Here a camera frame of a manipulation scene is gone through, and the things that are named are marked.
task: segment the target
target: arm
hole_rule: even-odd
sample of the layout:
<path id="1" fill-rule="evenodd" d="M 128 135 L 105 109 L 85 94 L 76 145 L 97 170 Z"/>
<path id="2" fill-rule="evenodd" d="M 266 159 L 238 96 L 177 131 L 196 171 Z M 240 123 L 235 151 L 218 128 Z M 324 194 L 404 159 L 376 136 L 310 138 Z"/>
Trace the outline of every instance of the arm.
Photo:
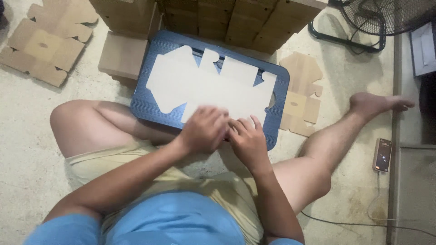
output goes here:
<path id="1" fill-rule="evenodd" d="M 92 180 L 60 200 L 44 222 L 67 214 L 100 221 L 138 198 L 152 181 L 188 154 L 214 151 L 225 136 L 228 113 L 199 107 L 171 143 Z"/>
<path id="2" fill-rule="evenodd" d="M 304 243 L 303 231 L 273 171 L 259 120 L 255 128 L 245 119 L 230 120 L 230 142 L 236 156 L 253 175 L 258 191 L 258 211 L 269 242 L 289 238 Z"/>

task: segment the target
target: concrete floor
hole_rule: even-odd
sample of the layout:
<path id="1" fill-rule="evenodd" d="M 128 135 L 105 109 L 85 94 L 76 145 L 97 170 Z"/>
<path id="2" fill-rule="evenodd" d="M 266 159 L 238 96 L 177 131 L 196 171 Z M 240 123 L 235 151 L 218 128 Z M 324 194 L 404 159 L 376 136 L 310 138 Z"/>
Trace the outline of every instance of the concrete floor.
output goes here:
<path id="1" fill-rule="evenodd" d="M 5 0 L 9 25 L 0 32 L 1 47 L 32 3 L 41 0 Z M 344 36 L 340 14 L 324 10 L 315 27 L 323 32 Z M 55 88 L 19 71 L 0 65 L 0 245 L 20 244 L 48 211 L 71 191 L 63 157 L 50 130 L 49 115 L 57 105 L 72 99 L 109 100 L 128 105 L 132 90 L 100 73 L 97 69 L 106 38 L 107 26 L 100 21 L 74 70 L 62 88 Z M 357 36 L 362 42 L 368 36 Z M 315 57 L 324 78 L 320 117 L 315 125 L 322 129 L 341 118 L 348 98 L 359 91 L 378 95 L 392 94 L 393 39 L 376 55 L 356 56 L 343 46 L 317 41 L 307 29 L 292 38 L 271 59 L 298 51 Z M 392 116 L 380 115 L 359 134 L 355 144 L 333 175 L 331 192 L 305 212 L 314 217 L 338 222 L 372 223 L 366 216 L 369 202 L 377 192 L 377 175 L 371 169 L 376 139 L 390 139 Z M 272 162 L 296 155 L 305 137 L 280 130 L 276 147 L 269 152 Z M 207 160 L 185 168 L 193 176 L 225 171 L 221 159 L 231 154 L 225 147 Z M 373 215 L 387 214 L 388 175 L 381 176 L 382 198 L 373 206 Z M 307 244 L 384 244 L 385 229 L 338 226 L 310 220 L 299 215 Z"/>

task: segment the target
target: die-cut box blank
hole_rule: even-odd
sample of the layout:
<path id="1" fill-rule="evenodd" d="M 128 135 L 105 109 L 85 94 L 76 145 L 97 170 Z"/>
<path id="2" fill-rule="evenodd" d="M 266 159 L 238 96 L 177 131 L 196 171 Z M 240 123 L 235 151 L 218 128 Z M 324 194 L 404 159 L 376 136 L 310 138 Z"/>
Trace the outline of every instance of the die-cut box blank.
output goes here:
<path id="1" fill-rule="evenodd" d="M 0 53 L 0 62 L 59 87 L 75 63 L 98 15 L 88 0 L 43 0 L 32 4 Z"/>

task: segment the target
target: person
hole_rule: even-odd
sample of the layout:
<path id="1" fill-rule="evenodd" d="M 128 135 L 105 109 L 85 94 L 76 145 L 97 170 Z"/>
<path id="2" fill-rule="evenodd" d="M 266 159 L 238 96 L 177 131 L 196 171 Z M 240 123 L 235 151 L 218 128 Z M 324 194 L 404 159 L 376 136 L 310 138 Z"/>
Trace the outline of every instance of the person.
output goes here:
<path id="1" fill-rule="evenodd" d="M 64 103 L 50 123 L 83 186 L 61 199 L 24 244 L 304 244 L 296 215 L 329 192 L 362 127 L 382 112 L 413 106 L 400 96 L 357 93 L 343 118 L 310 136 L 299 157 L 271 164 L 255 116 L 252 126 L 202 106 L 174 136 L 144 126 L 117 103 Z M 249 175 L 193 179 L 175 168 L 188 155 L 215 151 L 226 134 Z"/>

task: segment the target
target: standing fan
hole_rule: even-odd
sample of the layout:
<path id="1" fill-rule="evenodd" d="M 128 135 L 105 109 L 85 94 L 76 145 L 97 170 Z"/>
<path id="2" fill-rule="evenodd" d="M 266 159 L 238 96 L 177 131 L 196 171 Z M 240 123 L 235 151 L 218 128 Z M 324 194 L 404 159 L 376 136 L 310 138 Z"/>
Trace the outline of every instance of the standing fan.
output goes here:
<path id="1" fill-rule="evenodd" d="M 318 39 L 378 53 L 385 48 L 386 36 L 413 31 L 436 19 L 436 0 L 329 0 L 329 6 L 339 9 L 356 31 L 350 39 L 320 33 L 309 23 L 309 32 Z M 371 46 L 353 42 L 357 31 L 376 35 L 380 40 Z"/>

